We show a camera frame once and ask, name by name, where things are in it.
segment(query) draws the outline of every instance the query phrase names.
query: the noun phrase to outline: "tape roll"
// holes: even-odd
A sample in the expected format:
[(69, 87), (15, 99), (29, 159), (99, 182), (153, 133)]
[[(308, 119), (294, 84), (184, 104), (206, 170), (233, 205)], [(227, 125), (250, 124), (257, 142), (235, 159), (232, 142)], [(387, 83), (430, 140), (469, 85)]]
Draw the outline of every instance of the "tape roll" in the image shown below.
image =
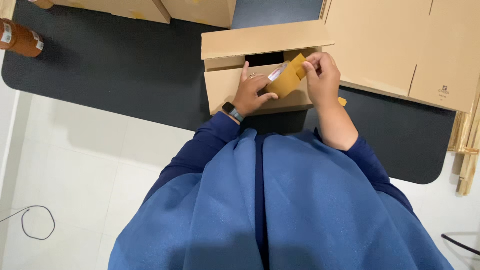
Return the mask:
[(275, 68), (268, 76), (272, 83), (266, 86), (266, 91), (276, 93), (278, 98), (284, 98), (297, 89), (300, 80), (305, 77), (305, 70), (301, 66), (304, 61), (306, 59), (300, 53), (292, 61), (285, 61)]

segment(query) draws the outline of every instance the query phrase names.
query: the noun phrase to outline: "person's right hand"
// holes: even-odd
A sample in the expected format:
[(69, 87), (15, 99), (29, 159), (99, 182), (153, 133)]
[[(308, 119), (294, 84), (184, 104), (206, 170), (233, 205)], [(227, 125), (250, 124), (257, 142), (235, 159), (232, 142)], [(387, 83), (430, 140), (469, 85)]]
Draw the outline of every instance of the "person's right hand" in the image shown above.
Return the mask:
[(302, 66), (307, 74), (308, 96), (315, 108), (339, 104), (340, 71), (332, 56), (326, 52), (315, 52), (307, 57)]

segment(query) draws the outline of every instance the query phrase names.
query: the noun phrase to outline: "wire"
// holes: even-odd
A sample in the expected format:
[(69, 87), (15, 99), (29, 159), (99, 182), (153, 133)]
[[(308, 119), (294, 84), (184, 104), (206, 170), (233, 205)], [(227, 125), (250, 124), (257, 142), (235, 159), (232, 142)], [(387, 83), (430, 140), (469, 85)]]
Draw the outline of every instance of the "wire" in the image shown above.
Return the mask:
[[(50, 232), (50, 234), (48, 234), (48, 236), (45, 237), (45, 238), (38, 238), (38, 237), (35, 237), (35, 236), (31, 236), (31, 235), (29, 235), (29, 234), (25, 231), (25, 228), (24, 228), (24, 215), (25, 215), (28, 211), (30, 211), (30, 208), (32, 208), (32, 207), (43, 207), (43, 208), (45, 208), (45, 209), (48, 211), (48, 213), (50, 214), (50, 217), (52, 218), (52, 221), (53, 221), (53, 229), (52, 229), (52, 231)], [(49, 210), (48, 208), (46, 208), (45, 206), (42, 206), (42, 205), (31, 205), (31, 206), (29, 206), (29, 207), (25, 207), (24, 209), (16, 212), (15, 214), (10, 215), (10, 216), (8, 216), (8, 217), (0, 220), (0, 222), (4, 221), (4, 220), (6, 220), (6, 219), (9, 219), (9, 218), (11, 218), (11, 217), (13, 217), (14, 215), (22, 212), (22, 211), (25, 210), (25, 209), (27, 209), (27, 211), (25, 211), (25, 212), (22, 214), (22, 218), (21, 218), (21, 221), (22, 221), (22, 230), (24, 231), (25, 235), (28, 236), (28, 237), (30, 237), (30, 238), (34, 238), (34, 239), (38, 239), (38, 240), (45, 240), (45, 239), (49, 238), (50, 235), (52, 235), (53, 231), (55, 230), (55, 220), (53, 219), (52, 212), (50, 212), (50, 210)]]
[(446, 240), (454, 243), (455, 245), (457, 245), (457, 246), (459, 246), (459, 247), (461, 247), (461, 248), (463, 248), (463, 249), (466, 249), (466, 250), (468, 250), (468, 251), (470, 251), (470, 252), (473, 252), (473, 253), (475, 253), (475, 254), (477, 254), (477, 255), (480, 255), (480, 251), (478, 251), (478, 250), (476, 250), (476, 249), (473, 249), (473, 248), (471, 248), (471, 247), (469, 247), (469, 246), (466, 246), (466, 245), (464, 245), (464, 244), (462, 244), (462, 243), (460, 243), (460, 242), (457, 242), (457, 241), (453, 240), (452, 238), (446, 236), (444, 233), (442, 234), (442, 238), (444, 238), (444, 239), (446, 239)]

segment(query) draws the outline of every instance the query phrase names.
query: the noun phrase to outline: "person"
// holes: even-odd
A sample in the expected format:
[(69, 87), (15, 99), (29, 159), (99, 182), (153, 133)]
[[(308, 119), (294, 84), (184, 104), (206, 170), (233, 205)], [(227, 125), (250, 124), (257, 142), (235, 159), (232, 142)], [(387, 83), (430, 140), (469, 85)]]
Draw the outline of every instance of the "person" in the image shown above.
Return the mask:
[[(241, 117), (277, 98), (247, 68)], [(338, 103), (334, 59), (303, 68), (320, 132), (240, 135), (239, 117), (217, 112), (161, 172), (108, 269), (452, 269)]]

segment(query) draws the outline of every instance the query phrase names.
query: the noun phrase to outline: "flattened cardboard box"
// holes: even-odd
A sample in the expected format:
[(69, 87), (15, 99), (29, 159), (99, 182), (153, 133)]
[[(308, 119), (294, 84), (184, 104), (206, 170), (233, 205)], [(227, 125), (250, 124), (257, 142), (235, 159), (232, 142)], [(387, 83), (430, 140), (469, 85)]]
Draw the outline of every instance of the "flattened cardboard box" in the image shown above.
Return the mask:
[(480, 74), (480, 1), (327, 1), (325, 48), (341, 84), (469, 112)]
[[(285, 60), (292, 60), (299, 52), (308, 56), (331, 44), (321, 20), (203, 33), (202, 59), (210, 114), (235, 97), (245, 55), (283, 51)], [(249, 67), (248, 73), (269, 75), (280, 64)], [(296, 90), (285, 98), (268, 101), (256, 114), (302, 110), (311, 104), (303, 78)]]

